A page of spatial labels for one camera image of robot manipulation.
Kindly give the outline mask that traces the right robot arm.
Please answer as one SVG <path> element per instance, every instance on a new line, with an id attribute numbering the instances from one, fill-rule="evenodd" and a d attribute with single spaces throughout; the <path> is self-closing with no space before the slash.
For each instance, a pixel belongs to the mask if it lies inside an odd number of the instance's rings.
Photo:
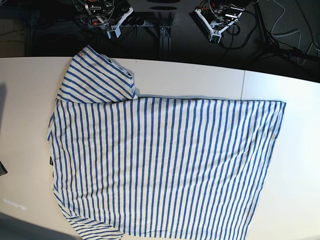
<path id="1" fill-rule="evenodd" d="M 126 0 L 73 0 L 72 3 L 87 27 L 106 31 L 109 38 L 121 35 L 121 25 L 134 12 Z"/>

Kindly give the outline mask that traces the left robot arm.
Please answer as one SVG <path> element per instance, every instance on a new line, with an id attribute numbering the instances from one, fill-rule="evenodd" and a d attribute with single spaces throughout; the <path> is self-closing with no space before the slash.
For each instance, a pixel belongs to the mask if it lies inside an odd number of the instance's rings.
<path id="1" fill-rule="evenodd" d="M 208 40 L 219 43 L 224 31 L 239 25 L 248 5 L 246 0 L 202 0 L 193 12 L 207 32 Z"/>

